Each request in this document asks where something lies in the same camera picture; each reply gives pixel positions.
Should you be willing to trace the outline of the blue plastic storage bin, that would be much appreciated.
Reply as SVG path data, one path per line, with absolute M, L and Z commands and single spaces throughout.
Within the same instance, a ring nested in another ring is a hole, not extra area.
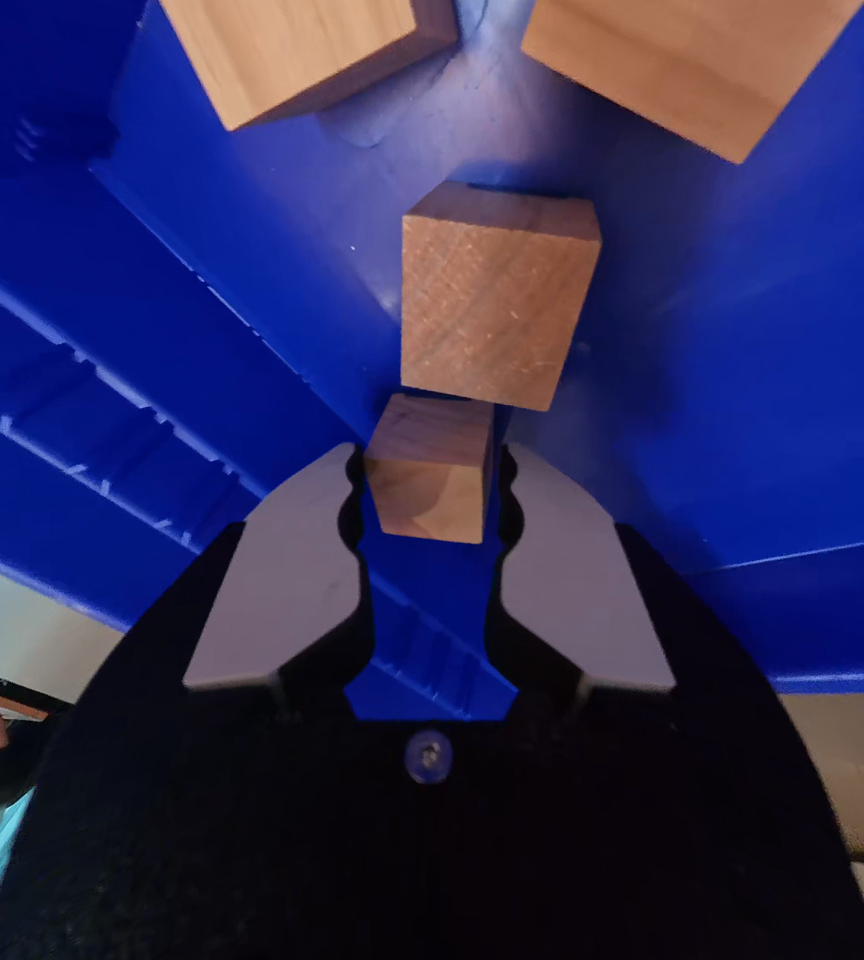
M 864 693 L 864 4 L 740 165 L 521 50 L 532 2 L 223 128 L 161 2 L 0 2 L 0 608 L 125 632 L 400 382 L 402 218 L 594 202 L 517 441 L 641 531 L 781 693 Z

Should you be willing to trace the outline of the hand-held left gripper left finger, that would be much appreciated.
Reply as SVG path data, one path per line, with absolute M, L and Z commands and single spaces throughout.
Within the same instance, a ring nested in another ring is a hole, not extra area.
M 277 687 L 295 711 L 343 700 L 373 656 L 359 544 L 362 448 L 343 442 L 246 517 L 183 677 L 187 690 Z

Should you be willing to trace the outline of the blue-striped wooden cube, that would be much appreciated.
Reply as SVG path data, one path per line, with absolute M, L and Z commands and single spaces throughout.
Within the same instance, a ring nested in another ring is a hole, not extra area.
M 538 1 L 520 49 L 719 158 L 744 162 L 862 1 Z
M 401 384 L 548 411 L 602 247 L 589 199 L 438 184 L 402 217 Z
M 384 534 L 482 544 L 495 416 L 495 405 L 481 400 L 390 397 L 364 455 Z
M 451 1 L 162 1 L 223 128 L 329 109 L 459 41 Z

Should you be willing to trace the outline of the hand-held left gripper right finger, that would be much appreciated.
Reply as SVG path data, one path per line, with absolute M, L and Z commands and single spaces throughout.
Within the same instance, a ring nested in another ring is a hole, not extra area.
M 594 690 L 669 694 L 673 671 L 608 512 L 518 442 L 501 450 L 497 485 L 489 665 L 566 709 Z

